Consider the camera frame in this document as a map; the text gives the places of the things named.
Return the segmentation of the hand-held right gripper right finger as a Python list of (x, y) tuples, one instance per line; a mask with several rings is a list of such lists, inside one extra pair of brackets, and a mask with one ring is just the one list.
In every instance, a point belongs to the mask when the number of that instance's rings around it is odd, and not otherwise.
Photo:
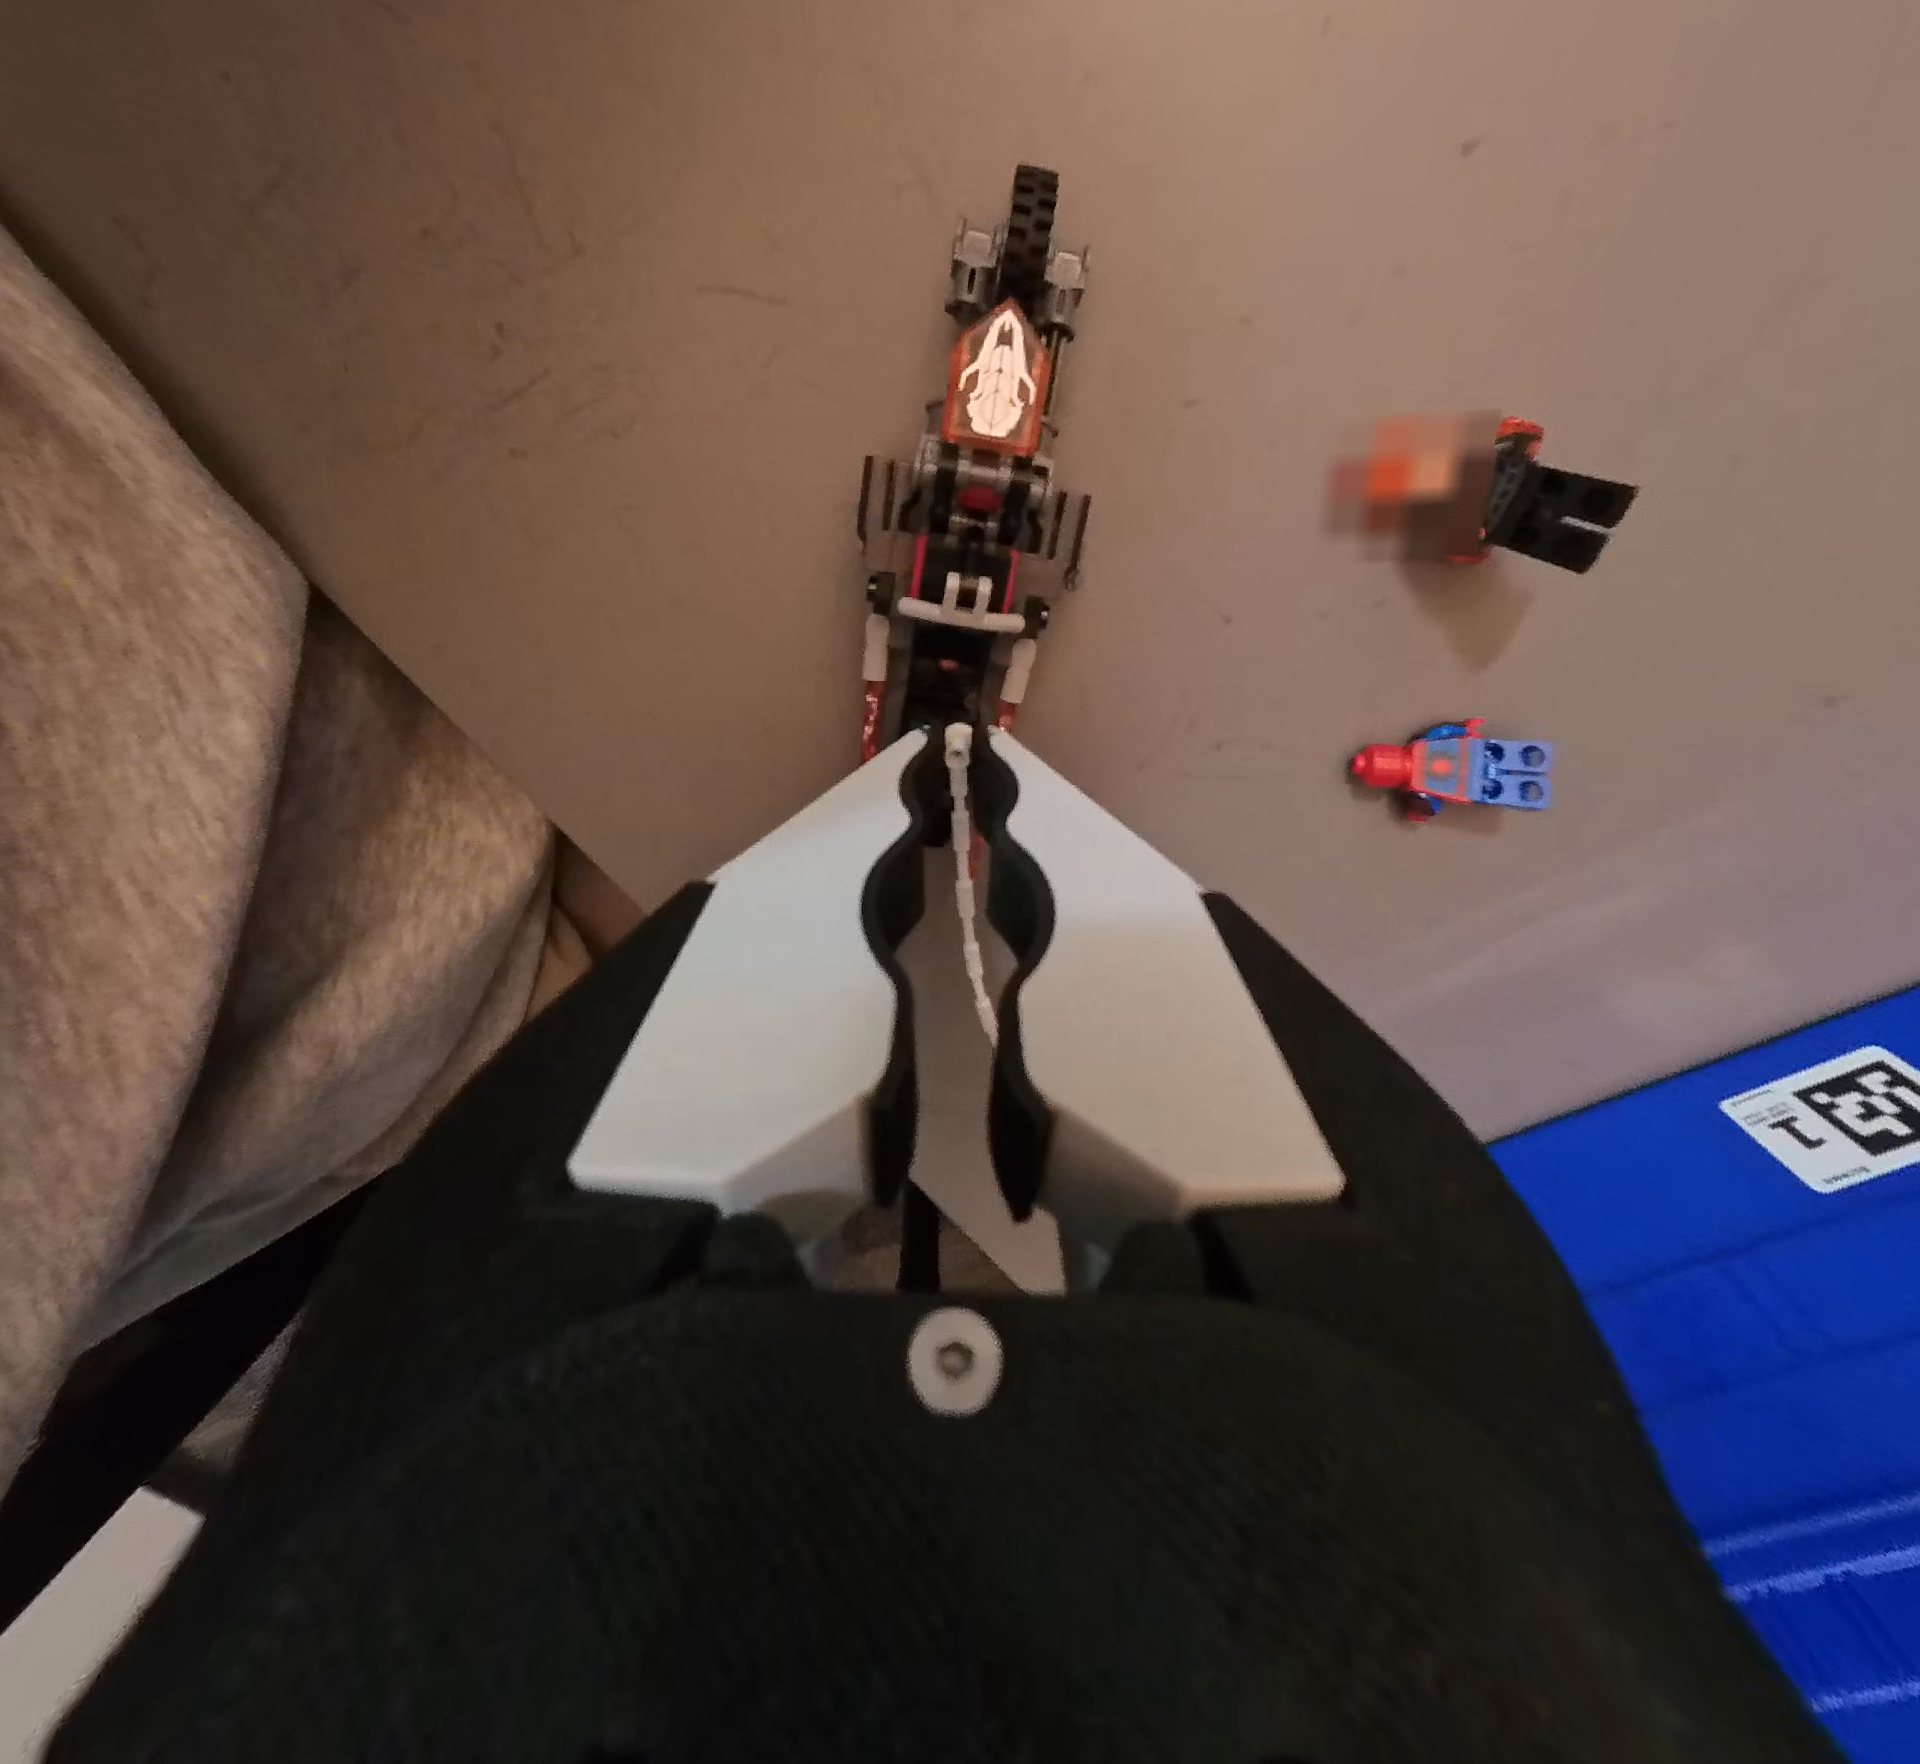
[(1319, 1204), (1345, 1170), (1204, 885), (1008, 731), (971, 746), (993, 1007), (971, 1237), (1024, 1290), (1144, 1221)]

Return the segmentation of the black toy brick motorcycle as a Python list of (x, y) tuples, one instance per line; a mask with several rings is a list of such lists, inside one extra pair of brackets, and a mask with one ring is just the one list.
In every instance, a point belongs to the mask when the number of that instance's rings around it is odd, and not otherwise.
[(915, 726), (1013, 726), (1085, 579), (1090, 494), (1055, 474), (1055, 404), (1090, 255), (1055, 213), (1058, 171), (1024, 161), (997, 225), (958, 225), (947, 386), (915, 452), (863, 465), (859, 763)]

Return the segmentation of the blue plastic bin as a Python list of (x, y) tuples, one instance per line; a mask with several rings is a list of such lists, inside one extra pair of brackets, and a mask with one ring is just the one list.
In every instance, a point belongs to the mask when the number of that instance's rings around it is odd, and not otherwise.
[(1918, 987), (1510, 1136), (1730, 1601), (1918, 1761)]

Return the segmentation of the black flame-head toy minifigure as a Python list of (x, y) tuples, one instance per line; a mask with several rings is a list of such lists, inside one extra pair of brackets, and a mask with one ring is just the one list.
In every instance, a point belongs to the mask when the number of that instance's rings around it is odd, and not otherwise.
[(1478, 514), (1478, 540), (1458, 565), (1512, 553), (1569, 576), (1593, 571), (1634, 504), (1631, 482), (1566, 472), (1544, 461), (1544, 428), (1505, 413), (1495, 428), (1492, 482)]

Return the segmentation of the blue red toy minifigure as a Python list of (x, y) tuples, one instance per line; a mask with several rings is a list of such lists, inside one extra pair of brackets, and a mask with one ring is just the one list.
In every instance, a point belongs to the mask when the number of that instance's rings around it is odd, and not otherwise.
[(1482, 715), (1441, 719), (1408, 742), (1371, 742), (1351, 753), (1346, 784), (1378, 790), (1399, 823), (1435, 823), (1447, 813), (1546, 813), (1555, 748), (1492, 735)]

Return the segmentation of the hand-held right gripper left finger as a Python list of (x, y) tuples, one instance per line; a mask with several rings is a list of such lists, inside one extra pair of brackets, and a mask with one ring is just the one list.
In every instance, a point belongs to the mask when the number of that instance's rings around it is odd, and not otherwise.
[(863, 763), (707, 877), (566, 1174), (759, 1212), (794, 1240), (892, 1204), (917, 1136), (915, 991), (939, 746)]

